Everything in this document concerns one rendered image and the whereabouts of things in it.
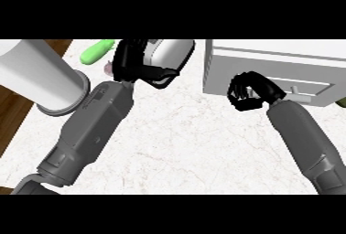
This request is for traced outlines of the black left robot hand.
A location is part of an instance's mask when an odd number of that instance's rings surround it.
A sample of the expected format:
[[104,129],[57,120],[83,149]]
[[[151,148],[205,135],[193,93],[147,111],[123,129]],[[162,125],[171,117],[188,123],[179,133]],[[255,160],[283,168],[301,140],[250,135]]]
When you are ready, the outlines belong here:
[[113,60],[113,76],[117,82],[144,80],[154,88],[165,89],[181,71],[147,65],[144,62],[147,39],[122,39]]

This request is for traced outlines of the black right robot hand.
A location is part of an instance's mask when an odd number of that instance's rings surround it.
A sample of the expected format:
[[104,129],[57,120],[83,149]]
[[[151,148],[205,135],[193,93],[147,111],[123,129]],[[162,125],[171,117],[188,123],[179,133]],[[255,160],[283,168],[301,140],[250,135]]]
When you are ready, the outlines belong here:
[[268,102],[283,100],[287,93],[256,71],[234,76],[228,86],[228,100],[240,112],[256,110]]

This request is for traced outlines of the grey drawer front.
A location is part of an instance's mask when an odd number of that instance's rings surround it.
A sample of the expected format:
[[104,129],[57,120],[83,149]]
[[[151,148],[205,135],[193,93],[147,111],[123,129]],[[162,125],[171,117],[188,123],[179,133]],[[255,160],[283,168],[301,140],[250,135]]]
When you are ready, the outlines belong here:
[[215,55],[205,70],[203,91],[225,95],[237,74],[256,71],[287,92],[287,100],[326,107],[346,97],[346,61],[287,56]]

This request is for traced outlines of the small pink object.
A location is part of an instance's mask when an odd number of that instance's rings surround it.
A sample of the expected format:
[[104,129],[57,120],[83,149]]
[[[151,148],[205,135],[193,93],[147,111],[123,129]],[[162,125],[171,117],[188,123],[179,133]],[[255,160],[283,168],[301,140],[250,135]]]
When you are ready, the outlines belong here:
[[104,73],[106,75],[108,76],[114,76],[114,73],[113,73],[113,62],[108,60],[106,66],[104,66]]

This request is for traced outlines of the green vegetable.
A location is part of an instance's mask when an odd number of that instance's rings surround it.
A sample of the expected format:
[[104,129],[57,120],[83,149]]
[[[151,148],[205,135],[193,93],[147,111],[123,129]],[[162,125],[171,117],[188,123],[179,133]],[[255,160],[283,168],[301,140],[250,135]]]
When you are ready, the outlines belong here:
[[97,44],[94,44],[82,53],[80,62],[85,65],[92,65],[114,48],[116,40],[103,39]]

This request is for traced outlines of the white cabinet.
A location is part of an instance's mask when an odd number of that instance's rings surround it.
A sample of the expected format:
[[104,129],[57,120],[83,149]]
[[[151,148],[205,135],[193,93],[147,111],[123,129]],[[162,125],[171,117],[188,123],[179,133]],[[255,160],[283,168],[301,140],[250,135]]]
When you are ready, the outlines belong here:
[[218,56],[346,69],[346,39],[213,39]]

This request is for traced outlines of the large white cylinder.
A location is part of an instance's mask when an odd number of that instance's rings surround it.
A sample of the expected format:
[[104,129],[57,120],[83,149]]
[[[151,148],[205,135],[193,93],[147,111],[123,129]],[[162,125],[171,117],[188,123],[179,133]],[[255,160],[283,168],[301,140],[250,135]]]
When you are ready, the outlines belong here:
[[0,39],[0,85],[55,117],[77,110],[91,92],[88,75],[43,39]]

